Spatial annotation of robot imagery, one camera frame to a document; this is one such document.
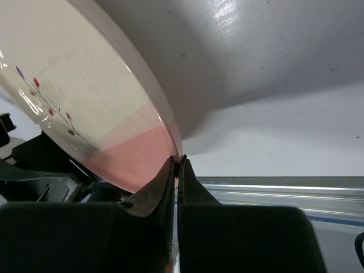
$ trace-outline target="ceramic plate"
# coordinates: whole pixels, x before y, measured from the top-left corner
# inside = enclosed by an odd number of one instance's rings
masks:
[[[98,4],[0,3],[0,84],[63,150],[130,192],[169,156],[179,161],[181,140],[161,87]]]

